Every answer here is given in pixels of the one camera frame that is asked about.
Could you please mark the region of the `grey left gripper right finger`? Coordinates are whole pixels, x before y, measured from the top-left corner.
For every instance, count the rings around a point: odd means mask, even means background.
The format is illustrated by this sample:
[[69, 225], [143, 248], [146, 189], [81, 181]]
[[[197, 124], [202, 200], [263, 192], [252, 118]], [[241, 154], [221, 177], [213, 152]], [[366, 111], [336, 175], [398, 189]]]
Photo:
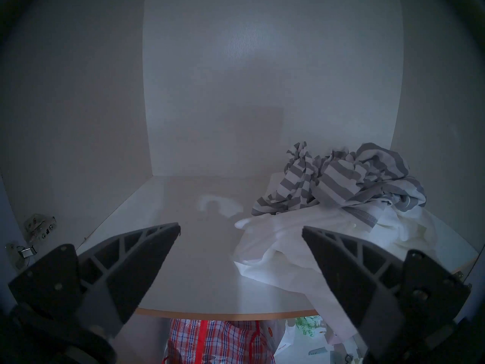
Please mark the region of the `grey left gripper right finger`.
[[401, 260], [370, 241], [310, 226], [302, 238], [368, 347], [411, 347], [451, 322], [471, 292], [418, 249]]

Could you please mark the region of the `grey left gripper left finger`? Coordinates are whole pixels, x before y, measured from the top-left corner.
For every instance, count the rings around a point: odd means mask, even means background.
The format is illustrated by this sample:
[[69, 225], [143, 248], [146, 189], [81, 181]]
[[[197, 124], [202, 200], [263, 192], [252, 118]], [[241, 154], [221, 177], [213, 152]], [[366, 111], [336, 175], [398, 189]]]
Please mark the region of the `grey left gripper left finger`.
[[108, 238], [80, 255], [61, 244], [9, 284], [18, 305], [42, 317], [101, 327], [116, 336], [157, 277], [175, 240], [178, 223]]

